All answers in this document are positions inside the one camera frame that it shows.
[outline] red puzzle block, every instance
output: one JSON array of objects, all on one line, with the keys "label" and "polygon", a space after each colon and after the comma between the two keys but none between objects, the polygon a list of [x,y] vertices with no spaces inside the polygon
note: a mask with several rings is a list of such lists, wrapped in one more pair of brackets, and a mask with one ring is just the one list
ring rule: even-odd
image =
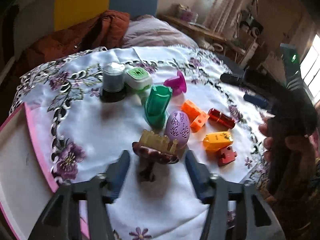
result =
[{"label": "red puzzle block", "polygon": [[230,146],[220,149],[217,152],[217,155],[219,156],[219,159],[218,159],[218,166],[219,167],[233,162],[237,157],[237,153],[234,152],[232,150],[232,147],[230,147]]}]

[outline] headboard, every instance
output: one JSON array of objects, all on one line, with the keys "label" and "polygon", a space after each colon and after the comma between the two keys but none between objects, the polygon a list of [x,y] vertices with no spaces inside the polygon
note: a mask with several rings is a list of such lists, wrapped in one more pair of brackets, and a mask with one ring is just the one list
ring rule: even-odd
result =
[{"label": "headboard", "polygon": [[144,14],[155,16],[157,3],[158,0],[36,0],[15,18],[15,58],[37,39],[89,20],[107,9],[127,12],[131,18]]}]

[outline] embroidered tablecloth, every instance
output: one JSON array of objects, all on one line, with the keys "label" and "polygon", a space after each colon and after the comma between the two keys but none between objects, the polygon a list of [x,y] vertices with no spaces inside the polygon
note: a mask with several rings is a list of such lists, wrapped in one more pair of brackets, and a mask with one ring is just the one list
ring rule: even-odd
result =
[{"label": "embroidered tablecloth", "polygon": [[[42,64],[21,78],[13,111],[21,102],[30,108],[40,152],[56,183],[65,179],[86,181],[105,171],[122,150],[129,150],[131,165],[120,198],[108,206],[115,236],[123,240],[199,239],[208,206],[202,205],[193,191],[183,159],[173,165],[155,165],[154,182],[141,182],[139,157],[132,151],[143,129],[150,130],[143,102],[148,91],[128,95],[117,103],[102,103],[99,88],[102,67],[119,61],[139,66],[151,73],[155,85],[182,71],[187,93],[173,97],[168,115],[189,99],[208,112],[216,108],[231,115],[236,126],[231,130],[236,160],[219,168],[207,158],[202,140],[207,133],[223,131],[207,123],[191,133],[188,147],[198,161],[224,179],[240,182],[259,181],[265,176],[263,136],[258,132],[261,111],[243,100],[245,91],[220,83],[220,75],[230,72],[214,54],[202,49],[172,47],[97,48]],[[81,203],[86,220],[86,206]]]}]

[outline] red tube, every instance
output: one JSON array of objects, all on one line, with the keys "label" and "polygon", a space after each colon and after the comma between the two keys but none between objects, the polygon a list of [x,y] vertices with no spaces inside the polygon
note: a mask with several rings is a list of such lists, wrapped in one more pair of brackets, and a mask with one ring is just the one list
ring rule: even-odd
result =
[{"label": "red tube", "polygon": [[217,109],[211,108],[208,112],[208,115],[210,120],[222,124],[230,129],[234,128],[234,126],[236,125],[230,117],[226,116]]}]

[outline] yellow bottle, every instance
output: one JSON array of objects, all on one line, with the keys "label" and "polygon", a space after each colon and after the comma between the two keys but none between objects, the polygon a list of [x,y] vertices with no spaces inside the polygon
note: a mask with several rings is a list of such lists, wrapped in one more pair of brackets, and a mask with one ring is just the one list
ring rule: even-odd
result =
[{"label": "yellow bottle", "polygon": [[233,143],[230,132],[208,133],[203,139],[204,149],[210,152],[216,152],[221,148],[228,147]]}]

